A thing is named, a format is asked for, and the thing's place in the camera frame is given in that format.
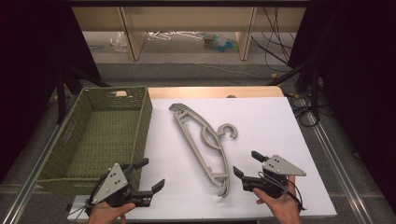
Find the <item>person's left hand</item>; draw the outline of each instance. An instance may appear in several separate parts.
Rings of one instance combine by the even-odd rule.
[[[118,217],[121,223],[126,224],[125,214],[136,208],[134,203],[126,203],[121,207],[110,207],[107,203],[97,204],[91,211],[89,224],[111,224]]]

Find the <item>green object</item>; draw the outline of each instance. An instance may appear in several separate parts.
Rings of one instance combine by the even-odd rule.
[[[83,89],[36,183],[56,194],[91,194],[114,163],[143,159],[151,112],[146,87]],[[136,190],[140,174],[141,170],[132,173],[130,184]]]

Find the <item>human hand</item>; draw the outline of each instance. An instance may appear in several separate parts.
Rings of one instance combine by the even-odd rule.
[[[288,176],[288,180],[295,184],[294,175]],[[296,195],[296,189],[291,183],[288,184],[288,191],[293,195]],[[279,198],[274,199],[260,189],[254,189],[253,192],[257,197],[259,197],[259,200],[257,200],[256,203],[266,203],[271,209],[271,212],[281,224],[301,223],[297,202],[294,201],[288,194],[284,194]]]
[[[118,217],[121,223],[126,224],[125,214],[136,208],[134,203],[126,203],[120,207],[111,207],[107,203],[97,204],[91,211],[88,224],[111,224]]]

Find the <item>green woven basket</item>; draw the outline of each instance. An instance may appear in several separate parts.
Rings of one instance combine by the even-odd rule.
[[[152,104],[146,87],[81,91],[36,183],[62,195],[90,194],[114,163],[143,159]],[[138,189],[141,170],[132,174]]]

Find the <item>white tabletop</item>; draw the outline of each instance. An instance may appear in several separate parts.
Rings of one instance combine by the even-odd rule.
[[[272,217],[269,208],[257,205],[252,192],[243,191],[242,183],[233,174],[236,166],[245,175],[258,177],[261,163],[251,158],[252,150],[264,156],[277,154],[307,172],[298,176],[306,211],[301,216],[331,217],[336,212],[318,174],[287,98],[226,98],[226,99],[153,99],[152,117],[148,130],[145,157],[149,164],[143,167],[140,190],[150,189],[165,179],[164,188],[154,195],[151,206],[136,208],[127,219],[137,221],[208,221],[208,220],[257,220]],[[192,149],[174,118],[169,106],[174,103],[187,105],[217,129],[231,123],[238,130],[238,137],[228,134],[221,138],[231,178],[230,193],[218,197],[219,189],[212,184],[201,168]],[[200,128],[189,122],[192,133],[199,139]],[[222,160],[217,150],[198,145],[205,161],[220,171]],[[71,212],[83,206],[88,196],[77,196]],[[78,213],[69,216],[74,220]],[[86,221],[85,213],[78,221]]]

